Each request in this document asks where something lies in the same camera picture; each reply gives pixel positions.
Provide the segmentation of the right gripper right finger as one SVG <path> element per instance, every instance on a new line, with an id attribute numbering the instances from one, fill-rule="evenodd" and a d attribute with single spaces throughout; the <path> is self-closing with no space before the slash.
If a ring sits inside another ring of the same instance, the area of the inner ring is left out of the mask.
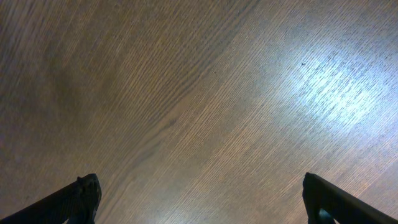
<path id="1" fill-rule="evenodd" d="M 303 180 L 302 197 L 308 224 L 397 224 L 396 219 L 309 172 Z"/>

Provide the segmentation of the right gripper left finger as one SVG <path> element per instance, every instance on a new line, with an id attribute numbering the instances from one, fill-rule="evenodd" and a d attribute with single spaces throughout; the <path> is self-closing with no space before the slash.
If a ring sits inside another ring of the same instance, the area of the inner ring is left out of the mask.
<path id="1" fill-rule="evenodd" d="M 101 200 L 96 174 L 77 180 L 36 203 L 1 220 L 1 224 L 94 224 Z"/>

